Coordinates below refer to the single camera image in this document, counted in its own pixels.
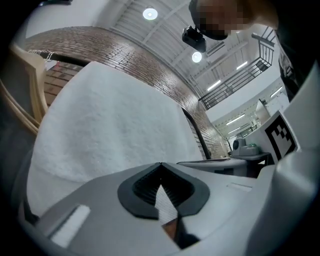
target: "white wall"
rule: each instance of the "white wall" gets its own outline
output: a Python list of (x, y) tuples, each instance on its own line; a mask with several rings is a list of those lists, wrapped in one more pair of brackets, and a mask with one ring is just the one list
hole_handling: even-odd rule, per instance
[(219, 102), (214, 107), (206, 111), (206, 114), (211, 123), (218, 120), (219, 118), (227, 115), (231, 111), (240, 107), (242, 104), (251, 100), (253, 97), (261, 93), (269, 85), (271, 85), (276, 79), (280, 77), (279, 65), (277, 62), (269, 67), (265, 72), (260, 74), (258, 77), (250, 81), (244, 87), (230, 95), (223, 101)]
[(283, 112), (286, 110), (289, 104), (290, 103), (287, 95), (281, 92), (274, 96), (273, 99), (268, 102), (268, 104), (266, 105), (266, 109), (268, 110), (271, 116), (273, 116), (277, 111), (280, 111), (280, 113), (283, 114)]
[(73, 0), (71, 5), (38, 7), (30, 16), (26, 38), (41, 32), (65, 27), (101, 27), (105, 17), (114, 13), (114, 0)]

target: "black railing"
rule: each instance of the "black railing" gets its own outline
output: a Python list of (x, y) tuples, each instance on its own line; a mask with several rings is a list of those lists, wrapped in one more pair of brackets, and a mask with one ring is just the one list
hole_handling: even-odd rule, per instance
[[(78, 59), (78, 58), (74, 58), (74, 57), (70, 57), (70, 56), (66, 56), (66, 55), (61, 55), (61, 54), (54, 53), (54, 52), (38, 51), (38, 54), (44, 59), (50, 59), (53, 61), (69, 63), (69, 64), (77, 65), (80, 67), (85, 67), (86, 65), (88, 65), (90, 63), (90, 61), (87, 61), (87, 60), (82, 60), (82, 59)], [(196, 121), (191, 116), (191, 114), (188, 111), (186, 111), (183, 107), (182, 107), (182, 111), (183, 111), (185, 117), (191, 122), (191, 124), (194, 127), (195, 133), (198, 136), (200, 144), (203, 148), (205, 158), (211, 159), (210, 152), (209, 152), (208, 147), (205, 143), (205, 140), (202, 137), (202, 134), (197, 126)]]
[(273, 44), (272, 47), (274, 46), (273, 40), (276, 38), (276, 34), (274, 33), (273, 36), (271, 36), (271, 34), (274, 32), (274, 30), (272, 29), (272, 27), (267, 26), (261, 36), (261, 38), (266, 40), (267, 44)]
[(199, 99), (207, 110), (234, 94), (272, 65), (274, 59), (274, 49), (272, 45), (258, 39), (258, 47), (258, 58), (241, 68), (233, 76), (218, 84)]

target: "metal railing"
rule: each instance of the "metal railing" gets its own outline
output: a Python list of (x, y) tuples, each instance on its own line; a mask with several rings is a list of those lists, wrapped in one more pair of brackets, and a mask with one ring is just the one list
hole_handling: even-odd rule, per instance
[(267, 44), (273, 44), (272, 46), (274, 46), (273, 40), (276, 38), (276, 34), (274, 33), (274, 35), (272, 37), (270, 37), (272, 35), (272, 33), (274, 32), (274, 30), (272, 29), (272, 27), (267, 26), (261, 36), (261, 38), (266, 40)]
[(258, 41), (259, 57), (199, 99), (207, 110), (234, 94), (272, 65), (273, 45), (262, 41), (262, 37), (259, 37), (261, 39), (256, 38), (256, 35), (252, 35), (252, 37)]

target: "security camera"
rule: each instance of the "security camera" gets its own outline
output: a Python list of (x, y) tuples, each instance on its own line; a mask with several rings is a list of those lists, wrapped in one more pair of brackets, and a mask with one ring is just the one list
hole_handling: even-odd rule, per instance
[(205, 53), (207, 48), (206, 39), (204, 39), (203, 34), (197, 31), (197, 28), (192, 28), (191, 26), (183, 29), (182, 41), (196, 49), (200, 53)]

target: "ceiling light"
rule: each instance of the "ceiling light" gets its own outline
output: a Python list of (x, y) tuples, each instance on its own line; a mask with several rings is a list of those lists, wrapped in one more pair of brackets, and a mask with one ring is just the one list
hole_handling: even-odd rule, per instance
[(235, 130), (232, 130), (232, 131), (230, 131), (228, 134), (233, 133), (233, 132), (235, 132), (236, 130), (239, 130), (240, 128), (241, 128), (241, 127), (237, 128), (237, 129), (235, 129)]
[(248, 61), (246, 61), (245, 63), (241, 64), (240, 66), (238, 66), (238, 67), (236, 68), (236, 70), (241, 69), (243, 66), (247, 65), (247, 63), (248, 63)]
[(147, 8), (143, 11), (143, 17), (147, 20), (152, 21), (158, 17), (158, 12), (156, 9)]
[(240, 118), (243, 118), (244, 116), (245, 116), (245, 114), (240, 115), (240, 116), (239, 116), (239, 117), (237, 117), (236, 119), (234, 119), (234, 120), (232, 120), (232, 121), (230, 121), (230, 122), (227, 122), (227, 123), (226, 123), (226, 125), (228, 126), (228, 125), (232, 124), (233, 122), (235, 122), (235, 121), (239, 120)]
[(193, 62), (198, 63), (201, 61), (201, 59), (202, 59), (202, 54), (200, 52), (196, 51), (194, 54), (192, 54)]
[(275, 96), (281, 89), (282, 89), (282, 86), (281, 86), (278, 90), (276, 90), (275, 93), (271, 94), (270, 98), (272, 98), (273, 96)]
[(211, 85), (207, 90), (210, 91), (213, 87), (215, 87), (216, 85), (218, 85), (220, 83), (221, 83), (221, 80), (219, 80), (218, 82), (216, 82), (213, 85)]

